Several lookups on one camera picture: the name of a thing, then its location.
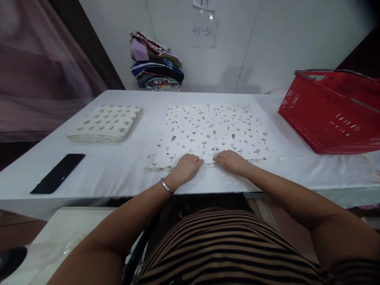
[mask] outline white wall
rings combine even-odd
[[[287,90],[296,69],[336,68],[376,25],[362,3],[263,0],[236,92]]]
[[[183,91],[265,93],[289,88],[294,70],[336,68],[375,27],[361,0],[218,0],[216,48],[191,46],[192,0],[79,0],[126,89],[129,32],[183,61]]]

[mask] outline basket handle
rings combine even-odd
[[[368,76],[365,76],[365,75],[363,75],[363,74],[361,74],[361,73],[357,73],[357,72],[354,72],[354,71],[351,71],[351,70],[347,70],[347,69],[300,69],[300,70],[296,70],[296,71],[295,71],[295,73],[297,73],[297,74],[299,74],[299,75],[301,75],[301,76],[303,76],[303,77],[305,77],[305,78],[307,78],[307,79],[309,79],[309,80],[314,80],[314,78],[312,78],[312,77],[310,77],[310,76],[308,76],[308,75],[302,73],[302,71],[311,71],[311,72],[313,72],[313,71],[328,71],[328,72],[338,71],[338,72],[346,72],[346,73],[350,73],[350,74],[353,74],[353,75],[357,75],[357,76],[363,77],[363,78],[365,78],[365,79],[369,79],[369,80],[371,80],[371,81],[375,81],[375,82],[377,82],[377,83],[380,83],[380,79],[373,79],[373,78],[368,77]],[[366,108],[368,108],[368,109],[370,109],[370,110],[372,110],[372,111],[375,111],[375,112],[377,112],[377,113],[380,113],[380,110],[379,110],[379,109],[376,109],[376,108],[374,108],[374,107],[372,107],[372,106],[370,106],[370,105],[368,105],[368,104],[365,104],[365,103],[363,103],[363,102],[361,102],[361,101],[359,101],[359,100],[356,100],[355,98],[349,97],[349,99],[350,99],[351,101],[355,102],[356,104],[362,105],[363,107],[366,107]]]
[[[351,70],[348,70],[348,69],[299,69],[299,70],[296,70],[295,73],[303,76],[303,77],[306,77],[307,79],[309,80],[313,80],[314,78],[311,78],[309,76],[307,76],[306,74],[302,73],[302,71],[328,71],[328,72],[334,72],[334,71],[337,71],[337,72],[345,72],[345,73],[350,73],[350,74],[353,74],[353,75],[356,75],[356,76],[360,76],[360,77],[363,77],[365,79],[368,79],[368,80],[372,80],[372,81],[377,81],[378,83],[380,83],[379,79],[374,79],[372,77],[368,77],[364,74],[361,74],[361,73],[358,73],[358,72],[354,72],[354,71],[351,71]]]

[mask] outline person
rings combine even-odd
[[[245,177],[311,234],[320,265],[247,211],[205,209],[178,222],[136,284],[379,284],[380,235],[319,194],[265,171],[231,150],[214,158]],[[175,191],[203,160],[185,154],[164,178]],[[120,284],[127,252],[171,193],[159,181],[106,217],[64,260],[49,285]]]

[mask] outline wrist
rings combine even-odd
[[[181,184],[170,174],[164,179],[165,184],[173,191],[177,190]]]

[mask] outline hand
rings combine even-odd
[[[244,157],[232,150],[220,152],[214,160],[226,171],[239,176],[245,176],[248,169],[252,166]]]
[[[189,182],[197,175],[203,162],[204,160],[200,160],[198,156],[185,154],[173,171],[164,178],[165,183],[173,191],[177,190],[179,186]]]

